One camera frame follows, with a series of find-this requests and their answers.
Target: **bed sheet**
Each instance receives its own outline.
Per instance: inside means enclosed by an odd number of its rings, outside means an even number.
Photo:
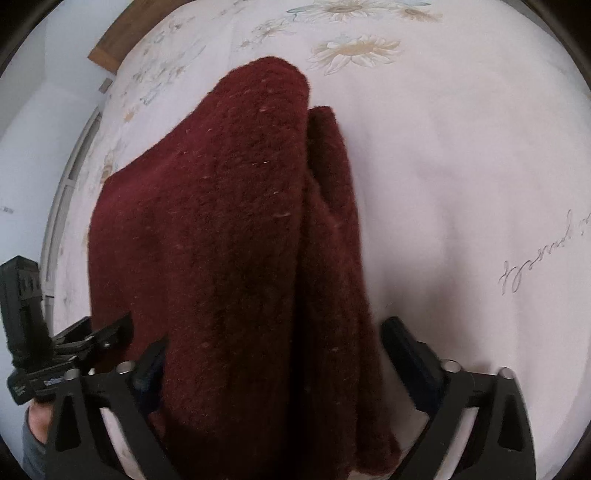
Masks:
[[[375,322],[401,317],[468,369],[515,370],[538,477],[552,478],[591,418],[591,101],[564,48],[499,0],[199,0],[172,13],[111,87],[64,230],[56,331],[90,314],[87,232],[106,178],[267,55],[304,72],[311,106],[335,110]],[[406,448],[424,417],[385,359],[384,372]]]

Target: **folded towel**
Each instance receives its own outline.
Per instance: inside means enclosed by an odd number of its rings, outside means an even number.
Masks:
[[[345,146],[276,58],[230,72],[105,183],[94,327],[168,334],[154,420],[186,479],[338,480],[399,457],[382,400]]]

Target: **camera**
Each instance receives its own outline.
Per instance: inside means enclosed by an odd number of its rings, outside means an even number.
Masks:
[[[68,370],[85,375],[107,351],[128,345],[133,338],[129,315],[94,333],[90,317],[84,317],[50,337],[42,299],[36,262],[15,257],[0,265],[0,313],[15,367],[8,389],[18,405],[32,398],[53,400]]]

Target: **bolt head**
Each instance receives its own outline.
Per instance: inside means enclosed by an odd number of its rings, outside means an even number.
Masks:
[[[455,360],[444,360],[441,362],[441,367],[452,374],[457,374],[462,369],[462,366]]]
[[[80,377],[80,369],[79,368],[70,368],[64,374],[64,380],[66,380],[66,381],[74,380],[75,378],[79,378],[79,377]]]
[[[513,380],[515,378],[515,372],[511,368],[503,367],[499,370],[499,375],[507,380]]]
[[[123,363],[117,365],[115,370],[117,371],[117,373],[119,375],[123,375],[123,374],[127,374],[127,373],[133,371],[134,368],[135,368],[135,362],[133,360],[128,360],[126,362],[123,362]]]

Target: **fabric fold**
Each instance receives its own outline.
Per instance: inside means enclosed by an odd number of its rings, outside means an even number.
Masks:
[[[283,60],[233,70],[93,214],[93,326],[131,312],[125,359],[168,335],[154,425],[187,479],[340,480],[398,460],[345,146],[308,101]]]

